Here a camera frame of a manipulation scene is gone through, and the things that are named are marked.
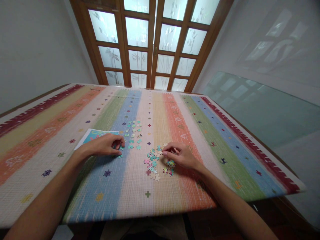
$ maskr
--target yellow stripe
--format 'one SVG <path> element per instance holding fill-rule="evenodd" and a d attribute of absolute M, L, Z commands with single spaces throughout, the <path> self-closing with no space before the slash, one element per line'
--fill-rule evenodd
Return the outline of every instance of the yellow stripe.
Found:
<path fill-rule="evenodd" d="M 7 151 L 9 151 L 11 148 L 19 144 L 24 139 L 26 139 L 38 128 L 52 120 L 59 113 L 67 109 L 70 106 L 70 104 L 80 99 L 81 96 L 83 96 L 89 91 L 90 86 L 84 86 L 80 88 L 79 90 L 72 93 L 70 96 L 62 99 L 58 103 L 39 113 L 34 118 L 21 124 L 19 127 L 15 128 L 14 130 L 10 131 L 8 134 L 0 138 L 0 159 L 3 158 Z"/>

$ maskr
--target blue stripe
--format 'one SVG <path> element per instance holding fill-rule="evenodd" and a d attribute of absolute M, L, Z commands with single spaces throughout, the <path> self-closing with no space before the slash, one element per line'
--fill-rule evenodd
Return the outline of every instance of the blue stripe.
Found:
<path fill-rule="evenodd" d="M 286 194 L 286 192 L 280 188 L 279 183 L 270 177 L 269 173 L 267 173 L 260 163 L 257 162 L 257 159 L 255 159 L 251 153 L 249 153 L 247 149 L 242 146 L 238 139 L 234 137 L 234 135 L 228 130 L 228 127 L 224 124 L 224 122 L 220 121 L 219 117 L 213 111 L 211 111 L 210 107 L 208 107 L 200 97 L 192 96 L 192 99 L 204 112 L 212 125 L 217 129 L 224 141 L 229 145 L 230 149 L 236 154 L 239 161 L 244 165 L 251 177 L 259 185 L 263 193 L 267 197 Z"/>
<path fill-rule="evenodd" d="M 140 98 L 141 91 L 130 90 L 116 121 L 112 128 L 109 129 L 109 131 L 123 131 L 121 135 L 126 134 L 126 129 L 130 129 L 128 132 L 130 136 L 125 137 L 126 147 L 121 150 L 123 158 L 113 158 L 110 156 L 97 158 L 88 176 L 88 183 L 82 191 L 86 196 L 82 202 L 78 203 L 78 209 L 72 214 L 69 222 L 91 222 L 115 219 L 121 195 L 122 181 L 126 170 L 127 156 L 129 155 L 129 151 L 134 151 L 134 149 L 127 148 L 131 134 L 133 133 L 132 128 L 128 128 L 127 124 L 129 121 L 140 120 L 136 119 Z M 108 170 L 111 171 L 111 175 L 105 177 L 105 171 Z M 100 193 L 103 194 L 103 198 L 97 202 L 96 198 Z"/>

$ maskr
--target colorful tablecloth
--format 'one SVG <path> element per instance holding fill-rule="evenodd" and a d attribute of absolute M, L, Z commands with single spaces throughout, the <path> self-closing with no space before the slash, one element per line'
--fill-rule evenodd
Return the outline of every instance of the colorful tablecloth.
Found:
<path fill-rule="evenodd" d="M 88 128 L 119 131 L 121 157 L 91 157 L 65 223 L 215 207 L 190 170 L 160 150 L 185 143 L 246 201 L 297 193 L 303 183 L 206 96 L 72 84 L 0 119 L 0 227 L 11 226 L 58 173 Z"/>

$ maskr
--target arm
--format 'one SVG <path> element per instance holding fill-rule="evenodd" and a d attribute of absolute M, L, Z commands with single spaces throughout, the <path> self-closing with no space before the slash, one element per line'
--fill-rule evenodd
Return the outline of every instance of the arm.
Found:
<path fill-rule="evenodd" d="M 205 182 L 222 208 L 248 239 L 278 239 L 261 217 L 236 193 L 203 166 L 183 143 L 169 143 L 163 155 L 185 168 L 193 169 Z"/>
<path fill-rule="evenodd" d="M 60 172 L 40 192 L 14 223 L 7 239 L 51 239 L 66 207 L 71 189 L 88 157 L 92 155 L 121 155 L 122 136 L 106 134 L 78 148 Z"/>

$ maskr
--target wooden door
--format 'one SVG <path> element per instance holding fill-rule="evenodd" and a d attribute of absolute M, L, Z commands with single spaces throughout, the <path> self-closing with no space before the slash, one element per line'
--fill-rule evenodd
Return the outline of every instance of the wooden door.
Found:
<path fill-rule="evenodd" d="M 233 0 L 70 0 L 100 84 L 191 92 Z"/>
<path fill-rule="evenodd" d="M 158 0 L 151 88 L 192 91 L 232 2 Z"/>

